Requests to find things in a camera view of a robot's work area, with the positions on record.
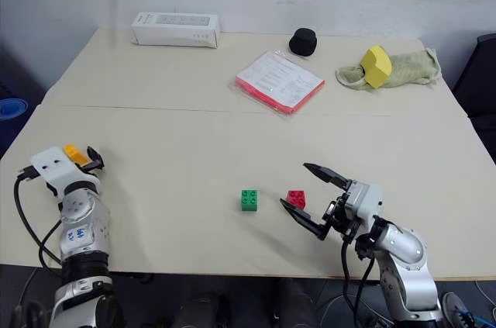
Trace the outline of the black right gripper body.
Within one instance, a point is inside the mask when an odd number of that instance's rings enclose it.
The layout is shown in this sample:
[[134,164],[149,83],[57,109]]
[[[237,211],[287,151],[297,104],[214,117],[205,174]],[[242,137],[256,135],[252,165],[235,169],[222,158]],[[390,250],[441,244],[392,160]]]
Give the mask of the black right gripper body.
[[329,203],[322,219],[328,219],[332,227],[342,234],[345,241],[370,233],[373,227],[372,186],[351,180],[347,191]]

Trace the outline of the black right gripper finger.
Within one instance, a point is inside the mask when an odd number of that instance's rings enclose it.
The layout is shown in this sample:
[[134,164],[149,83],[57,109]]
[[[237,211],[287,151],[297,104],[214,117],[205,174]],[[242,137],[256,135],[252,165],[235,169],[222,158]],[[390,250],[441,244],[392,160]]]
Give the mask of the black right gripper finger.
[[332,224],[328,219],[324,219],[322,223],[317,223],[312,220],[311,216],[307,212],[292,205],[285,199],[280,199],[280,203],[296,223],[314,234],[319,240],[324,240],[327,237],[327,234],[332,227]]
[[343,191],[347,191],[352,184],[350,179],[344,178],[342,175],[336,173],[330,168],[313,163],[303,163],[303,166],[320,180],[325,183],[331,183]]

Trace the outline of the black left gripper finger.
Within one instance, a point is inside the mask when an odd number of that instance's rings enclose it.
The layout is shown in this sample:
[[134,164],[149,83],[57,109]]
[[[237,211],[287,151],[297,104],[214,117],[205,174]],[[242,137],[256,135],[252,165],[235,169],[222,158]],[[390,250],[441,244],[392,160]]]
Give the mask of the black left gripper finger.
[[93,147],[87,147],[87,155],[91,160],[90,162],[102,162],[102,168],[105,166],[102,156]]

